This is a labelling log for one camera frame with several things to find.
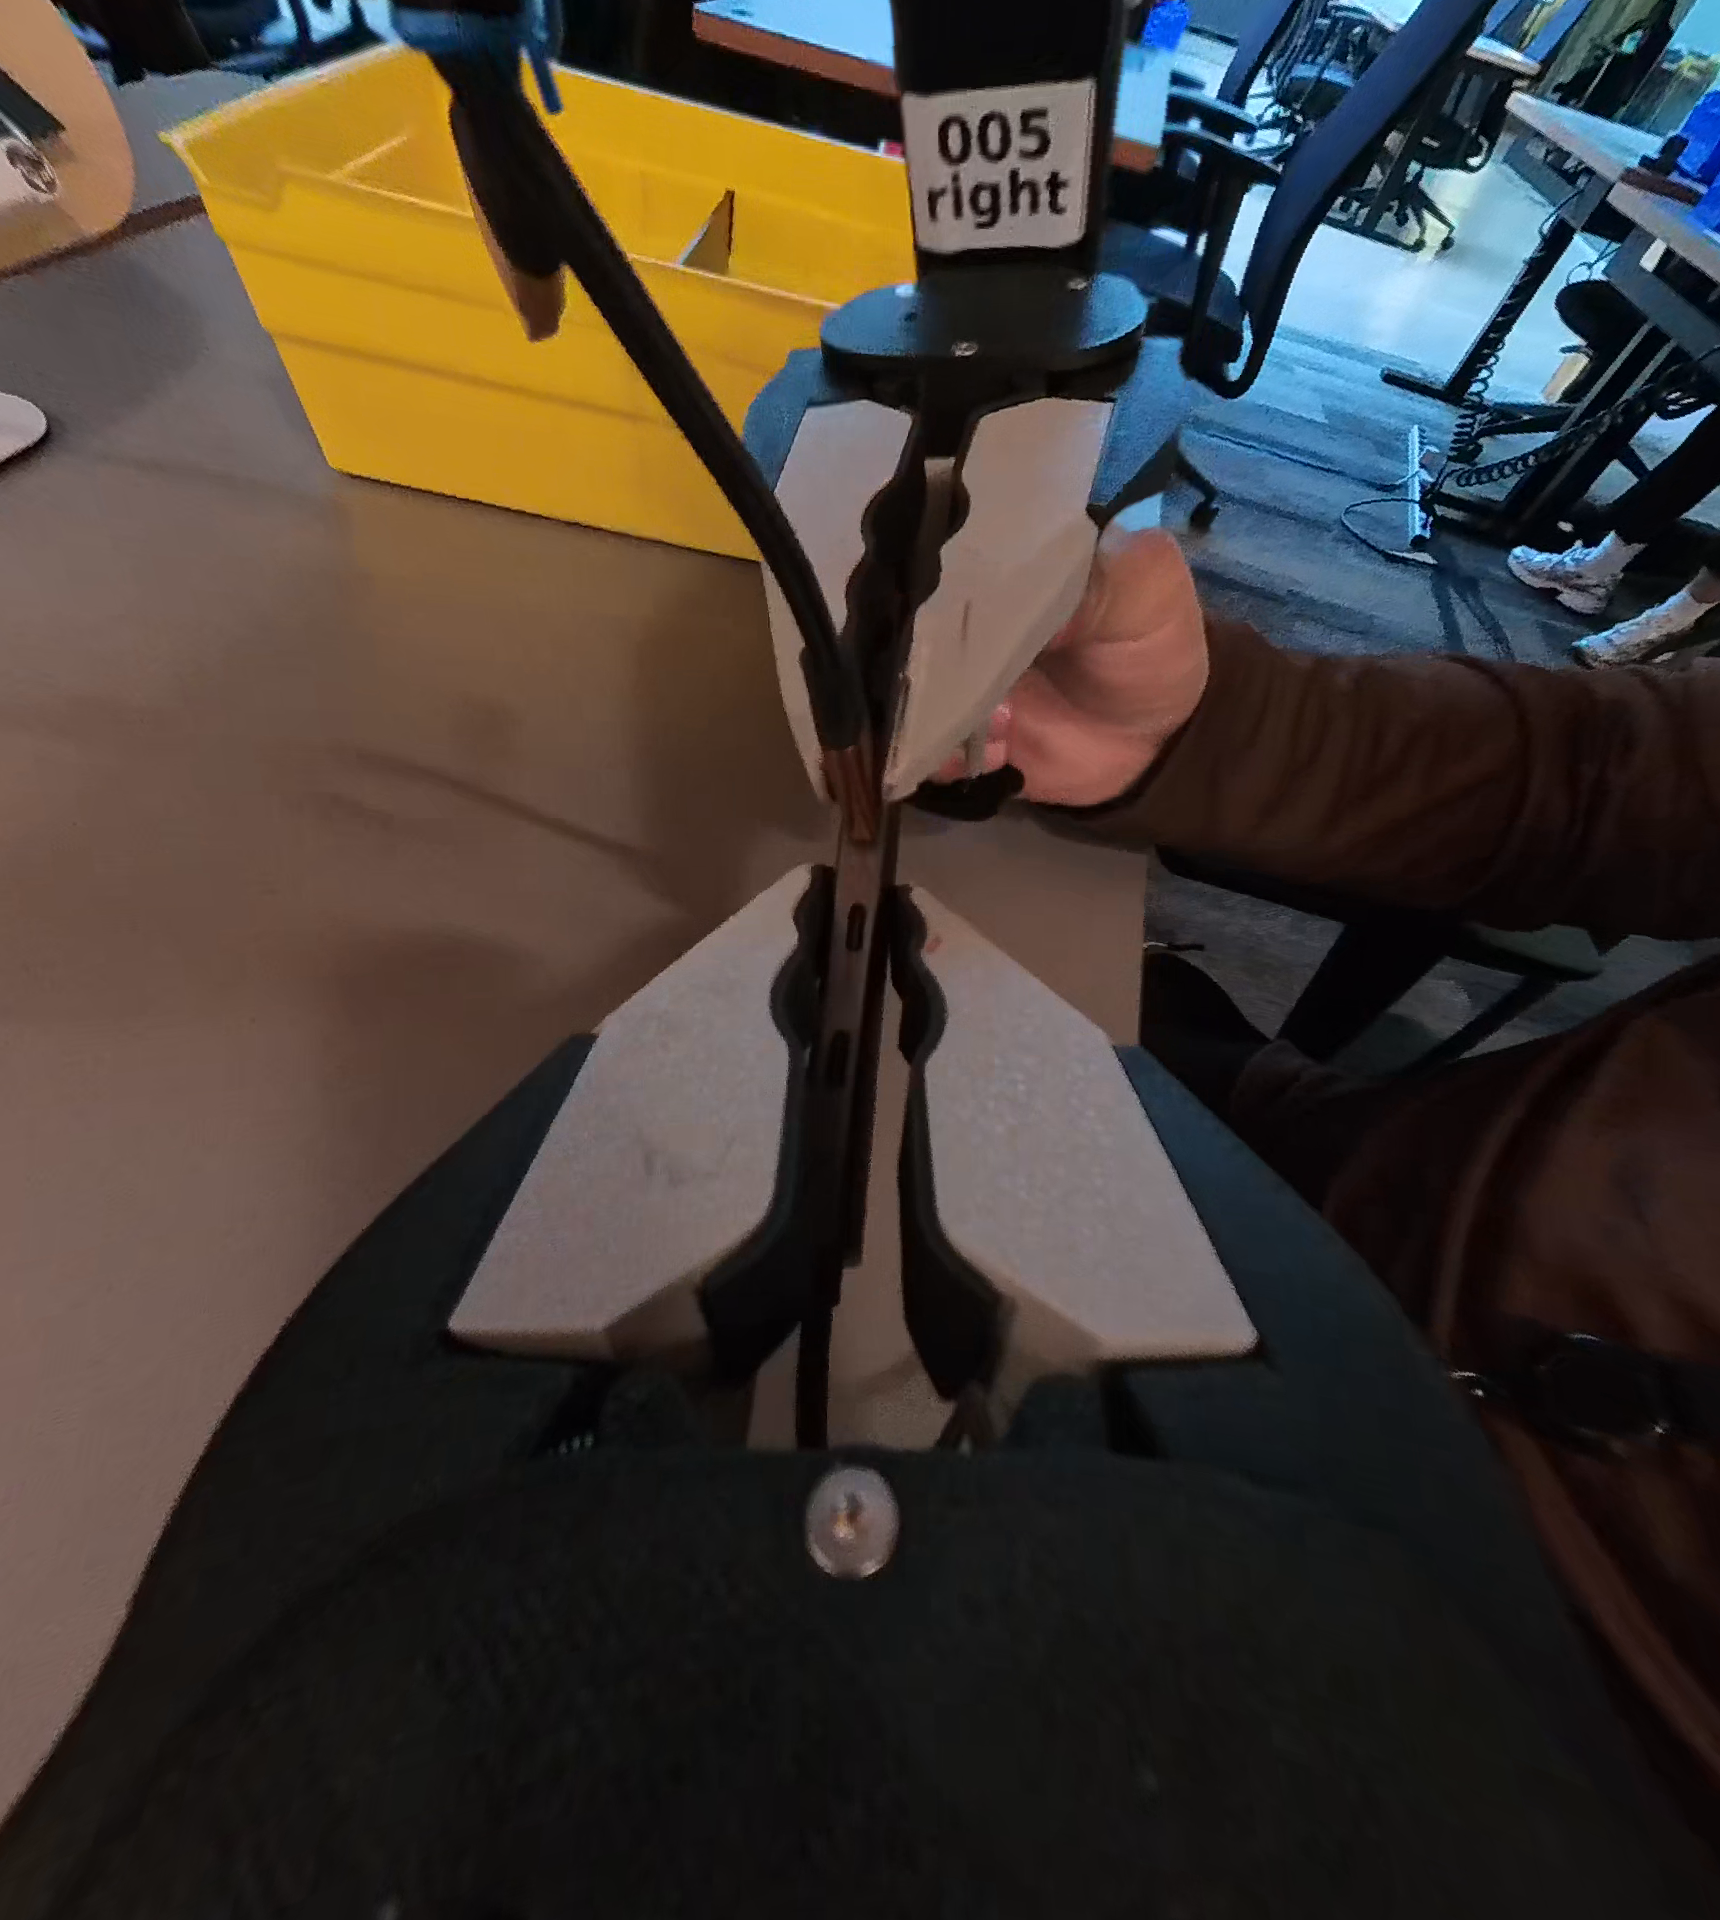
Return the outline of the black office chair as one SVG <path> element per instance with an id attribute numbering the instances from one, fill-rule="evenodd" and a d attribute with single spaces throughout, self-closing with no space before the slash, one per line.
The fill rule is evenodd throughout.
<path id="1" fill-rule="evenodd" d="M 1180 251 L 1189 267 L 1160 267 L 1156 302 L 1164 316 L 1183 316 L 1180 365 L 1196 386 L 1221 399 L 1255 386 L 1312 235 L 1344 192 L 1365 183 L 1387 133 L 1451 82 L 1483 19 L 1484 4 L 1418 4 L 1282 165 L 1215 129 L 1231 126 L 1229 108 L 1179 95 L 1163 156 L 1196 161 Z"/>
<path id="2" fill-rule="evenodd" d="M 1336 936 L 1289 1011 L 1281 1037 L 1329 1062 L 1387 1014 L 1411 987 L 1444 963 L 1501 973 L 1510 987 L 1411 1065 L 1451 1064 L 1541 1007 L 1558 989 L 1599 979 L 1604 950 L 1582 929 L 1545 925 L 1500 929 L 1451 913 L 1431 913 L 1250 875 L 1160 847 L 1160 868 L 1186 882 L 1289 907 L 1336 925 Z"/>

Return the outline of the white power strip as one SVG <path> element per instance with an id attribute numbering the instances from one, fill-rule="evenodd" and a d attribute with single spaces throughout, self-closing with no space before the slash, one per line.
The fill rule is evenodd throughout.
<path id="1" fill-rule="evenodd" d="M 1411 424 L 1398 480 L 1344 507 L 1336 517 L 1340 531 L 1375 562 L 1435 570 L 1438 557 L 1433 549 L 1433 498 L 1441 471 L 1441 450 L 1424 425 Z"/>

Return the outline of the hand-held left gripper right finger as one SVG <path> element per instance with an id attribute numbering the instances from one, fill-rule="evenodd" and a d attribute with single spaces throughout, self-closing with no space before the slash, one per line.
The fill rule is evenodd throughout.
<path id="1" fill-rule="evenodd" d="M 922 887 L 896 899 L 905 1331 L 939 1393 L 1252 1358 L 1118 1050 Z"/>

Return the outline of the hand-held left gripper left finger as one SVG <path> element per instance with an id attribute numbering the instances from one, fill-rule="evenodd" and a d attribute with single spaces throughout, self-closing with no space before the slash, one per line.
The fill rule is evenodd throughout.
<path id="1" fill-rule="evenodd" d="M 598 1028 L 451 1313 L 467 1349 L 750 1379 L 807 1290 L 824 873 L 799 868 Z"/>

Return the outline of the person's right hand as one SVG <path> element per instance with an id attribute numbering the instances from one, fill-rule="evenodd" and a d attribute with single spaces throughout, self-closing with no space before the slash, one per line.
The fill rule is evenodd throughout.
<path id="1" fill-rule="evenodd" d="M 984 774 L 1063 809 L 1125 798 L 1193 718 L 1210 679 L 1202 602 L 1163 531 L 1101 537 L 1063 631 L 995 709 Z"/>

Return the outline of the black usb-c cable orange plugs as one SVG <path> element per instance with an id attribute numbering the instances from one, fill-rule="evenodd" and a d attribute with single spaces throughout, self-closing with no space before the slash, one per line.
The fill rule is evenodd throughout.
<path id="1" fill-rule="evenodd" d="M 773 488 L 543 123 L 561 109 L 560 4 L 393 4 L 391 22 L 448 92 L 473 222 L 528 339 L 558 334 L 576 280 L 751 537 L 801 635 L 824 791 L 846 840 L 875 845 L 886 807 L 860 667 Z"/>

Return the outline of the person's brown clothed torso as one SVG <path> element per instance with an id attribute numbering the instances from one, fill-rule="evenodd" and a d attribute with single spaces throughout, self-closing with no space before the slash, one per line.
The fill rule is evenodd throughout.
<path id="1" fill-rule="evenodd" d="M 1720 1370 L 1720 954 L 1568 1033 L 1409 1080 L 1270 1043 L 1225 1118 L 1438 1358 L 1535 1333 Z M 1720 1859 L 1720 1450 L 1486 1435 L 1665 1789 Z"/>

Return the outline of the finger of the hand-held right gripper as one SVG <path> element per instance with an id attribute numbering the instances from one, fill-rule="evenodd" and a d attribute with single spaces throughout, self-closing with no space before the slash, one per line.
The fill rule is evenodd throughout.
<path id="1" fill-rule="evenodd" d="M 1110 425 L 1112 399 L 1085 398 L 1029 399 L 974 422 L 956 468 L 967 517 L 913 616 L 888 801 L 910 801 L 956 762 L 982 768 L 991 716 L 1079 606 Z"/>
<path id="2" fill-rule="evenodd" d="M 773 486 L 823 588 L 835 632 L 849 611 L 849 588 L 864 556 L 864 517 L 896 480 L 913 418 L 874 399 L 812 405 L 801 420 Z M 802 667 L 802 635 L 769 566 L 762 588 L 786 725 L 820 805 L 833 805 Z"/>

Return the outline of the person's right forearm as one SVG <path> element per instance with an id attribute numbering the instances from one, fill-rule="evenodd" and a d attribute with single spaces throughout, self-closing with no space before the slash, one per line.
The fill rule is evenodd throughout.
<path id="1" fill-rule="evenodd" d="M 1720 941 L 1720 659 L 1321 657 L 1210 623 L 1208 663 L 1154 765 L 1079 826 L 1501 929 Z"/>

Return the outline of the grey usb hub with cable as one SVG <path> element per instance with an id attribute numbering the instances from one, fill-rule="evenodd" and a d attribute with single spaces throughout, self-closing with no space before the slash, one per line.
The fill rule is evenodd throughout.
<path id="1" fill-rule="evenodd" d="M 883 805 L 874 840 L 842 836 L 833 872 L 805 1113 L 808 1269 L 794 1441 L 807 1452 L 827 1448 L 833 1320 L 845 1276 L 862 1255 L 896 853 L 898 809 Z"/>

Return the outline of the yellow plastic bin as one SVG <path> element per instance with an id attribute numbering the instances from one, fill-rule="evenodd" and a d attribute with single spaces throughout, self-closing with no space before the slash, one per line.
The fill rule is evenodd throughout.
<path id="1" fill-rule="evenodd" d="M 560 70 L 550 119 L 713 399 L 913 276 L 902 158 Z M 427 58 L 383 46 L 168 132 L 339 472 L 731 559 L 754 548 L 584 292 L 530 343 Z"/>

